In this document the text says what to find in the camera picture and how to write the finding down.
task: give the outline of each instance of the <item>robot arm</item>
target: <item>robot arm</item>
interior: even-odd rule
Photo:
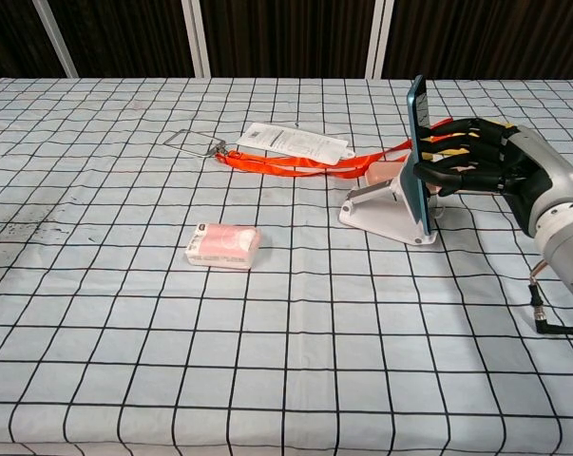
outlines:
[[[429,141],[446,135],[452,136]],[[503,195],[523,232],[535,239],[544,260],[573,293],[573,166],[524,126],[463,119],[434,127],[427,136],[424,152],[462,148],[464,153],[421,161],[415,175],[441,187],[440,196],[459,190]]]

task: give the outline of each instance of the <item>orange lanyard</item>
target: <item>orange lanyard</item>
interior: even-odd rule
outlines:
[[[432,128],[449,122],[452,122],[451,118],[436,123]],[[382,152],[342,160],[337,164],[325,164],[299,157],[261,157],[259,155],[238,152],[237,150],[218,152],[216,158],[221,163],[225,163],[233,168],[251,173],[270,174],[273,176],[284,176],[290,178],[303,178],[327,174],[329,176],[343,179],[354,179],[364,176],[364,173],[366,173],[366,170],[369,168],[371,163],[377,162],[387,154],[408,149],[411,149],[411,140],[406,140]],[[389,162],[403,162],[406,157],[406,155],[398,157],[396,159],[389,160]],[[297,171],[295,169],[296,167],[312,168],[315,169],[315,171]]]

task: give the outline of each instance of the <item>pink box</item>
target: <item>pink box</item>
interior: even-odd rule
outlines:
[[[259,245],[254,226],[199,223],[185,254],[195,265],[250,269]]]

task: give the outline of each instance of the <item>white phone holder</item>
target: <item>white phone holder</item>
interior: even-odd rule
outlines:
[[[431,222],[436,207],[435,196],[430,197],[428,206]],[[435,231],[426,235],[422,221],[415,221],[400,186],[400,174],[392,180],[352,189],[341,206],[339,221],[412,245],[431,244],[436,240]]]

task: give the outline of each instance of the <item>white label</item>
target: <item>white label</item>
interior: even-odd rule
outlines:
[[[347,141],[265,123],[250,125],[237,144],[325,164],[337,164],[355,155],[346,148]]]

